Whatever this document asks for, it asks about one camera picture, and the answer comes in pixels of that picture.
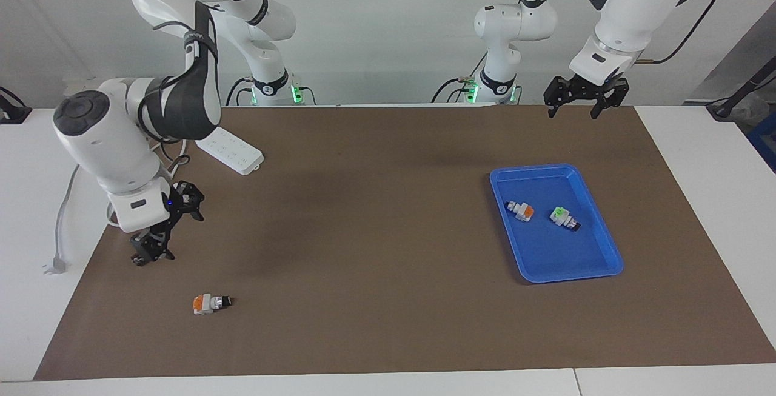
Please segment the white wall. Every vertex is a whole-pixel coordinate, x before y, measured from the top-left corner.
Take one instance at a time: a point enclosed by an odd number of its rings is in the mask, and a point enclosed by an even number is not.
[[[716,100],[729,97],[739,89],[766,62],[776,56],[776,3],[738,42],[691,98]],[[776,83],[765,87],[759,94],[768,101],[776,101]]]
[[[33,0],[41,16],[28,18],[16,0],[2,0],[0,83],[55,106],[64,79],[155,76],[178,73],[179,40],[153,32],[130,0]],[[278,0],[299,20],[293,39],[281,42],[287,65],[327,103],[428,101],[441,82],[468,75],[484,51],[473,17],[486,4],[515,0]],[[524,102],[538,103],[554,75],[593,30],[598,14],[587,0],[551,0],[560,15],[552,39],[521,44],[518,82]],[[677,9],[654,37],[645,57],[662,57],[677,45],[708,0]],[[716,67],[774,0],[720,0],[684,51],[670,64],[629,73],[633,104],[678,105]],[[13,21],[5,21],[6,15]],[[52,44],[39,23],[61,42]],[[72,48],[68,56],[66,47]],[[229,45],[221,49],[222,85],[247,73]],[[41,76],[46,87],[38,89]]]

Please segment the power plug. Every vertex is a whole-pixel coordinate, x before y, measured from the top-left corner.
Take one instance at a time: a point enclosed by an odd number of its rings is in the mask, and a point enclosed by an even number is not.
[[[67,264],[58,256],[53,257],[51,263],[45,264],[44,266],[44,274],[46,275],[61,275],[64,274],[66,270]]]

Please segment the green led light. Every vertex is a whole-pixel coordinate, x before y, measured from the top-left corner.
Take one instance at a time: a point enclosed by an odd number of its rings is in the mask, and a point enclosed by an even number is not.
[[[299,87],[291,86],[291,94],[293,95],[294,103],[302,103],[302,101],[304,101],[302,92],[300,92]]]
[[[474,88],[471,90],[471,94],[466,96],[466,101],[468,101],[468,103],[476,103],[477,93],[479,92],[480,92],[480,86],[474,86]]]

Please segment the blue box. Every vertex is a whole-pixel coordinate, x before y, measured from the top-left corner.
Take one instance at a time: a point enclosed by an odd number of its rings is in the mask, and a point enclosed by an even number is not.
[[[497,169],[490,173],[490,185],[518,268],[529,282],[612,277],[623,271],[623,258],[576,167],[551,164]],[[507,211],[510,201],[532,206],[531,221],[523,222]],[[558,206],[580,223],[578,231],[549,219]]]

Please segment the white table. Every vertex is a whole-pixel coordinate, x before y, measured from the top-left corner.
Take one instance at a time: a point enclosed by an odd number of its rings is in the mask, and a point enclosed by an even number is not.
[[[771,343],[776,341],[776,175],[732,123],[702,108],[640,107],[687,200]],[[36,110],[0,126],[0,291],[23,300],[0,313],[0,380],[29,380],[105,226],[106,197],[79,172],[65,219],[69,271],[45,277],[56,211],[75,166]],[[554,369],[288,377],[198,377],[4,383],[0,394],[449,394],[609,396],[774,394],[776,365]]]

